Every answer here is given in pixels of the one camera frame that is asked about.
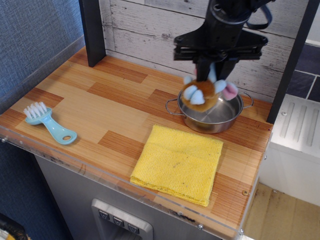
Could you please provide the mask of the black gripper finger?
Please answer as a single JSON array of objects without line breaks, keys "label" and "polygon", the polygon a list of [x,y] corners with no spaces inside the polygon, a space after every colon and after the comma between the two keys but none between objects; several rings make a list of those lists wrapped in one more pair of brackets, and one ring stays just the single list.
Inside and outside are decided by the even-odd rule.
[{"label": "black gripper finger", "polygon": [[217,80],[226,80],[238,62],[237,58],[216,62],[215,72]]},{"label": "black gripper finger", "polygon": [[205,57],[200,57],[196,63],[196,81],[204,82],[207,80],[212,61]]}]

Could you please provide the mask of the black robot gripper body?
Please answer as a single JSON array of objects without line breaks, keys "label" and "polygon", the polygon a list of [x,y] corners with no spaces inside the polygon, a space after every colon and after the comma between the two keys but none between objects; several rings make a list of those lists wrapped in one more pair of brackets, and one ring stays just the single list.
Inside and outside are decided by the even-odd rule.
[{"label": "black robot gripper body", "polygon": [[204,23],[196,30],[174,39],[174,60],[196,62],[205,57],[213,62],[258,60],[268,39],[243,29],[262,30],[268,23],[249,23],[252,13],[269,15],[266,0],[211,0]]}]

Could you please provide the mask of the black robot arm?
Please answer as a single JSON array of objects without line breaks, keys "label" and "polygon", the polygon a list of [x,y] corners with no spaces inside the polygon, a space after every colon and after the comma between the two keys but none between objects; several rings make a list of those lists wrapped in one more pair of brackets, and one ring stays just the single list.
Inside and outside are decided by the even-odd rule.
[{"label": "black robot arm", "polygon": [[174,39],[174,60],[192,61],[196,80],[206,81],[211,64],[217,80],[225,80],[240,60],[258,60],[268,39],[252,30],[267,28],[272,15],[267,0],[211,0],[204,23]]}]

